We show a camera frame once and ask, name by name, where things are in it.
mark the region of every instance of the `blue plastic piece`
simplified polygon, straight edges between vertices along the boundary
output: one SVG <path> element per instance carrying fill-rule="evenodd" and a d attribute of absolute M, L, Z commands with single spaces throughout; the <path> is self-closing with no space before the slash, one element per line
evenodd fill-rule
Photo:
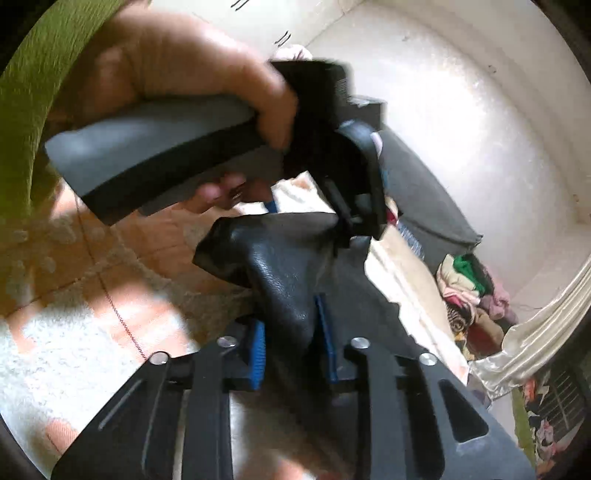
<path fill-rule="evenodd" d="M 332 342 L 332 332 L 330 331 L 330 325 L 326 317 L 326 308 L 324 307 L 324 300 L 322 295 L 315 295 L 314 302 L 316 303 L 316 309 L 318 310 L 318 318 L 322 327 L 322 333 L 324 337 L 324 348 L 326 349 L 326 356 L 329 367 L 329 381 L 330 383 L 337 383 L 339 378 L 336 374 L 336 352 L 335 346 Z"/>
<path fill-rule="evenodd" d="M 250 380 L 251 388 L 258 390 L 265 377 L 265 364 L 267 361 L 267 347 L 265 344 L 265 324 L 260 320 L 256 321 L 255 331 L 252 336 L 251 358 L 250 358 Z"/>
<path fill-rule="evenodd" d="M 275 200 L 271 200 L 270 202 L 266 202 L 265 208 L 267 209 L 267 212 L 269 212 L 269 213 L 277 213 L 277 204 L 275 203 Z"/>

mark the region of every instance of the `pile of clothes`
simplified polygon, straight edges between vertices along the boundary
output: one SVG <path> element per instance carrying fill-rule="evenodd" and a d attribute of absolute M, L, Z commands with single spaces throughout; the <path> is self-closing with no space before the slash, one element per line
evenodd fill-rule
<path fill-rule="evenodd" d="M 517 323 L 501 282 L 473 254 L 447 255 L 436 280 L 464 357 L 474 360 L 501 351 L 507 330 Z"/>

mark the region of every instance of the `pink cloth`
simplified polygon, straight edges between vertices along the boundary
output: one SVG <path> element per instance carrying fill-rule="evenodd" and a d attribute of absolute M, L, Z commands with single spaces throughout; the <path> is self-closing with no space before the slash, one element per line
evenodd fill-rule
<path fill-rule="evenodd" d="M 448 297 L 445 297 L 445 301 L 460 308 L 463 308 L 465 305 L 465 302 L 463 302 L 457 295 L 449 295 Z"/>
<path fill-rule="evenodd" d="M 480 307 L 488 312 L 491 320 L 500 320 L 507 317 L 509 321 L 515 318 L 515 314 L 509 308 L 511 297 L 503 288 L 503 284 L 496 278 L 490 270 L 483 266 L 492 280 L 493 293 L 492 295 L 484 295 L 480 300 Z"/>

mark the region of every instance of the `hand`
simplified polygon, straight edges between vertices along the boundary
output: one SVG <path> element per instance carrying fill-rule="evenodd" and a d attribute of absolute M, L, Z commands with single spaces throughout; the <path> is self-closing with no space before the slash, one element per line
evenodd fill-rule
<path fill-rule="evenodd" d="M 256 109 L 270 146 L 289 145 L 297 99 L 264 59 L 195 16 L 135 3 L 111 18 L 77 59 L 46 130 L 80 128 L 144 98 L 217 93 L 237 95 Z M 199 187 L 184 206 L 202 213 L 213 205 L 270 200 L 268 185 L 245 180 L 227 174 Z"/>

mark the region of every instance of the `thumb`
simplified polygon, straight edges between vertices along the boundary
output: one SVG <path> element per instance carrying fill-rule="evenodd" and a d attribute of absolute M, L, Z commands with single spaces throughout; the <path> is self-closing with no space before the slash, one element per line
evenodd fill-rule
<path fill-rule="evenodd" d="M 306 480 L 311 478 L 310 474 L 296 462 L 281 458 L 277 461 L 277 470 L 273 475 L 273 480 Z M 338 475 L 325 472 L 317 477 L 316 480 L 340 480 Z"/>

